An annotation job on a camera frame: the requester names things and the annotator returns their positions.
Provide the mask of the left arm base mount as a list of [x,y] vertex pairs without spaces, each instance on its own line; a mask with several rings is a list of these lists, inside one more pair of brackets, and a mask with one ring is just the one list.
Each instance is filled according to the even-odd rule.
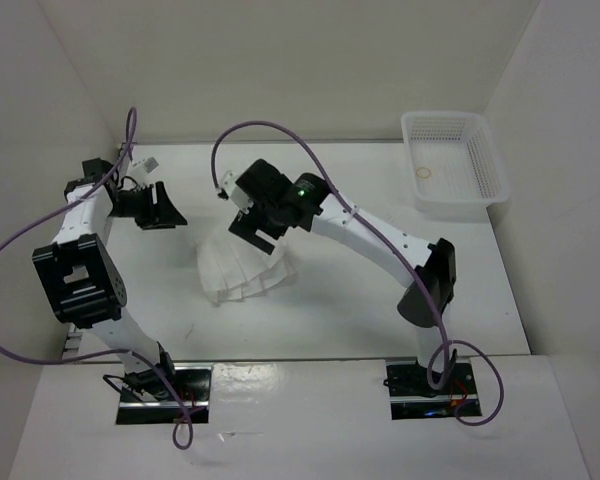
[[[209,421],[212,372],[211,364],[175,364],[174,388],[194,425]],[[102,379],[118,395],[117,425],[172,425],[184,420],[182,410],[170,394],[158,400],[146,391],[132,390],[120,375],[104,374]]]

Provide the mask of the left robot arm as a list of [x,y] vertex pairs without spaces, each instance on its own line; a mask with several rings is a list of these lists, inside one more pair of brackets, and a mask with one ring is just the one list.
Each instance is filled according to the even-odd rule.
[[32,261],[57,320],[98,338],[120,359],[123,380],[134,392],[170,400],[179,375],[169,354],[149,337],[127,308],[123,278],[106,249],[110,223],[130,218],[142,230],[186,225],[163,182],[135,174],[136,186],[124,189],[107,179],[112,163],[83,162],[81,178],[67,183],[70,210],[52,242],[36,249]]

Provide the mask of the white pleated skirt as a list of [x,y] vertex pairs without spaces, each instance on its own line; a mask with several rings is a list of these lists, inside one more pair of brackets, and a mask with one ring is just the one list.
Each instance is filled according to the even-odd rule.
[[202,241],[196,255],[204,294],[215,305],[263,295],[296,274],[295,260],[284,243],[267,254],[223,230]]

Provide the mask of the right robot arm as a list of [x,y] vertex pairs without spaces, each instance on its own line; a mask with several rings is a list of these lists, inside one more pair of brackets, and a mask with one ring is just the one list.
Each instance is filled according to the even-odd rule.
[[227,172],[218,195],[239,210],[230,232],[266,254],[288,229],[301,228],[339,242],[389,273],[405,289],[397,311],[416,328],[419,384],[439,393],[452,382],[455,356],[442,321],[457,278],[452,243],[409,235],[340,200],[325,179],[304,173],[291,181],[263,159],[240,174]]

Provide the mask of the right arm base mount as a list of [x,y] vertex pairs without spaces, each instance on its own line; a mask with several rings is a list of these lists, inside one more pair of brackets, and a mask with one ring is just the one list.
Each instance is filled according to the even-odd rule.
[[456,408],[461,417],[482,415],[469,361],[457,362],[450,379],[440,390],[429,385],[426,369],[415,360],[389,361],[385,368],[383,385],[393,420],[452,418]]

